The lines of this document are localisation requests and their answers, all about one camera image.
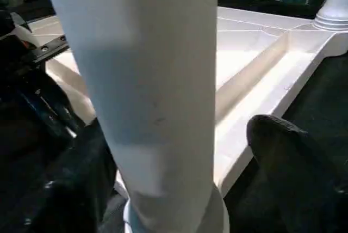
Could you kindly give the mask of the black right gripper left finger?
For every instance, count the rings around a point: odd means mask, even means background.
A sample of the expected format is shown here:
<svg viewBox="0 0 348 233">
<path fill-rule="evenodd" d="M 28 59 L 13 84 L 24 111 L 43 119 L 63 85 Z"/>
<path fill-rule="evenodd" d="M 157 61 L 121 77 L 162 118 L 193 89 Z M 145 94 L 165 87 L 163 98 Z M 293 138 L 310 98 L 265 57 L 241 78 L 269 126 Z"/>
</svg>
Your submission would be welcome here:
<svg viewBox="0 0 348 233">
<path fill-rule="evenodd" d="M 45 202 L 30 232 L 97 232 L 116 175 L 97 119 L 84 127 L 45 175 Z"/>
</svg>

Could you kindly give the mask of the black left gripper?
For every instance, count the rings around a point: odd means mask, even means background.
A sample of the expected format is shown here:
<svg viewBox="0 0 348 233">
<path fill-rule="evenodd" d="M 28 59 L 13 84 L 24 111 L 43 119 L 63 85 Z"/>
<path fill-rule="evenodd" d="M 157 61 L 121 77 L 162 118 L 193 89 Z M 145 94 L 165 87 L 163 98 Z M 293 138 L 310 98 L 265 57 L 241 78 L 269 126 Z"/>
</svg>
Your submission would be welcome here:
<svg viewBox="0 0 348 233">
<path fill-rule="evenodd" d="M 44 67 L 45 62 L 68 48 L 64 35 L 40 46 L 31 31 L 1 10 L 1 85 Z M 25 83 L 25 100 L 54 138 L 70 140 L 85 127 L 66 93 L 49 75 L 27 75 Z"/>
</svg>

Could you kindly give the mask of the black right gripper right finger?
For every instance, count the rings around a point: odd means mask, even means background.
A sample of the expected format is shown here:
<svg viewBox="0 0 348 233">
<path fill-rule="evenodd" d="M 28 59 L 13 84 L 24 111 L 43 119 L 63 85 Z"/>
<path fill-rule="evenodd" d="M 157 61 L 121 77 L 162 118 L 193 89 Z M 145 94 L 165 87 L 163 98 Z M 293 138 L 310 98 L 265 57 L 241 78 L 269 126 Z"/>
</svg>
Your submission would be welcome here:
<svg viewBox="0 0 348 233">
<path fill-rule="evenodd" d="M 247 142 L 288 232 L 347 232 L 347 171 L 291 122 L 255 115 Z"/>
</svg>

